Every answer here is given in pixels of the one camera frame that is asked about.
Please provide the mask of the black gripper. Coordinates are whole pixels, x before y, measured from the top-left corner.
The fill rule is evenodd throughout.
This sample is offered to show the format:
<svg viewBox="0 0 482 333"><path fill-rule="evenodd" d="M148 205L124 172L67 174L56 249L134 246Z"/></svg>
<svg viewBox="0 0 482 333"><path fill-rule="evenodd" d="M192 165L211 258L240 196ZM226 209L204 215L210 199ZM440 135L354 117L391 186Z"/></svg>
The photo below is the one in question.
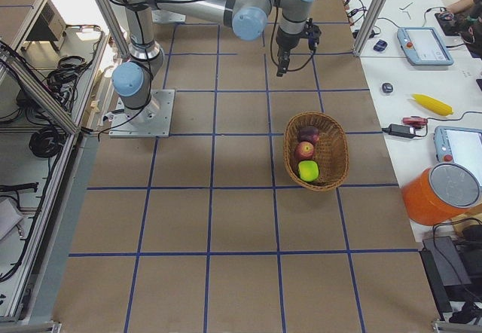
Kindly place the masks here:
<svg viewBox="0 0 482 333"><path fill-rule="evenodd" d="M299 41L304 36L304 32L298 32L295 34L291 34L283 30L281 27L277 29L276 32L276 43L278 45L278 52L277 52L277 77L282 77L288 72L288 67L290 63L290 54L291 50L296 48L299 44Z"/></svg>

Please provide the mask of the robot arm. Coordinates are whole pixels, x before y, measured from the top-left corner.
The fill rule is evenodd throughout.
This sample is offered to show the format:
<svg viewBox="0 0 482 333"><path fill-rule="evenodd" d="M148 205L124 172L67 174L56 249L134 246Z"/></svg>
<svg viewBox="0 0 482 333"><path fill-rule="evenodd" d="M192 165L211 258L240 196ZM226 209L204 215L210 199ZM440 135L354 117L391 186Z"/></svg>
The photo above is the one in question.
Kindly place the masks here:
<svg viewBox="0 0 482 333"><path fill-rule="evenodd" d="M309 19L315 0L96 0L110 27L119 25L111 9L124 10L129 38L118 36L127 51L127 58L114 70L114 91L124 106L126 123L143 127L157 119L171 117L163 112L166 103L152 90L152 82L163 65L165 53L154 35L155 11L179 14L183 17L214 23L230 29L242 41L254 41L267 27L272 11L282 14L276 33L278 52L276 74L282 77L290 72L291 51L302 39L311 49L319 42L319 29Z"/></svg>

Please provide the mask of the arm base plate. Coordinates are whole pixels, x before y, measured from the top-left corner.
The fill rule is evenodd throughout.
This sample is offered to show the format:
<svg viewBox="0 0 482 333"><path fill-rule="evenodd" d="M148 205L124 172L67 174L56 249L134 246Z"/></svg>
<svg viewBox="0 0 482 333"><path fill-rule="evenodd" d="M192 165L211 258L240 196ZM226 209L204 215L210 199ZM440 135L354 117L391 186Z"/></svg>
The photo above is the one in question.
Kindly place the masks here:
<svg viewBox="0 0 482 333"><path fill-rule="evenodd" d="M138 115L125 109L121 98L117 98L117 108L122 113L113 117L114 125L108 131L111 138L150 138L169 136L175 90L151 90L151 101Z"/></svg>

